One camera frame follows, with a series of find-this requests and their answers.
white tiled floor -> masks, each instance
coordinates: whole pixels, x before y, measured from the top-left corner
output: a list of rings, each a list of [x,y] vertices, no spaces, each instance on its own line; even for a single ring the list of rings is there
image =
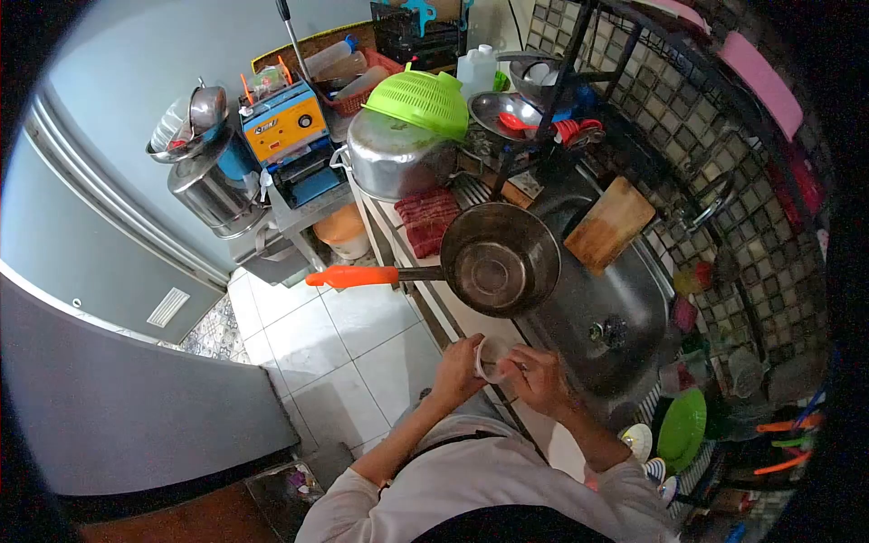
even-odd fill
[[[303,454],[342,441],[358,457],[434,382],[441,353],[389,286],[272,287],[241,270],[229,298],[250,361],[269,371]]]

cup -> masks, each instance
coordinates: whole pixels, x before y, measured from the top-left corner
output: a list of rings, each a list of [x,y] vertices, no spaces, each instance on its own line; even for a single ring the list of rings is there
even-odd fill
[[[500,337],[490,335],[483,338],[480,345],[476,348],[476,360],[474,367],[478,377],[482,377],[486,382],[496,385],[504,381],[504,374],[495,365],[496,362],[507,356],[512,345],[502,340]]]

stainless steel sink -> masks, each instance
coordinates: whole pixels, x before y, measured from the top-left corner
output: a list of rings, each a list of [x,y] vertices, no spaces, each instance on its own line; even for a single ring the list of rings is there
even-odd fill
[[[639,402],[675,355],[673,287],[643,236],[602,276],[592,275],[562,242],[600,193],[587,176],[565,181],[547,186],[529,208],[559,242],[561,277],[542,306],[515,322],[534,347],[561,353],[568,379],[608,418],[618,404]]]

sink drain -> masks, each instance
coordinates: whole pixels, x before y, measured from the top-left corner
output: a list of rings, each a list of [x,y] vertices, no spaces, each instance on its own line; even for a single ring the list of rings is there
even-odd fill
[[[600,341],[609,348],[621,348],[627,337],[627,322],[618,315],[609,315],[602,323],[593,322],[588,329],[588,339]]]

frying pan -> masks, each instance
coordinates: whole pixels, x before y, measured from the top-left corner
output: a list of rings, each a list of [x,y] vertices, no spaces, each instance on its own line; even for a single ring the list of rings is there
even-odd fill
[[[305,282],[334,288],[398,281],[446,281],[472,309],[496,318],[521,315],[543,303],[561,273],[555,238],[525,209],[488,202],[455,217],[441,240],[441,265],[426,268],[330,266]]]

